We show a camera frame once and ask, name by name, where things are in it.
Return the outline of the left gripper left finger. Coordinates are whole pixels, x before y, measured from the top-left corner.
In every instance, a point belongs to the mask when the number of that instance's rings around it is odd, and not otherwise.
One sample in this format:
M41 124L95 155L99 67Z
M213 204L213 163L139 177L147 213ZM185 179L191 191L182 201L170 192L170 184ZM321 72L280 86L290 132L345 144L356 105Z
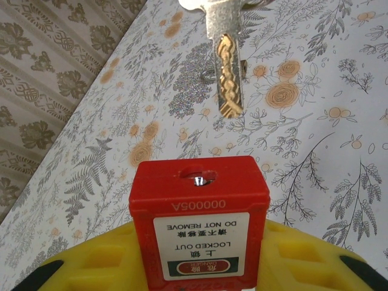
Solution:
M148 290L134 223L48 258L13 289Z

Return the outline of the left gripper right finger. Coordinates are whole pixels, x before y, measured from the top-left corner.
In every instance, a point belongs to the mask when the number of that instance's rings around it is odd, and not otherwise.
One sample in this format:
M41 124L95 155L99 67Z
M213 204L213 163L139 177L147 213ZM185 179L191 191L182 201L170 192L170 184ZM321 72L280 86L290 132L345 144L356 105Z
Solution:
M387 279L349 250L267 220L256 289L386 291Z

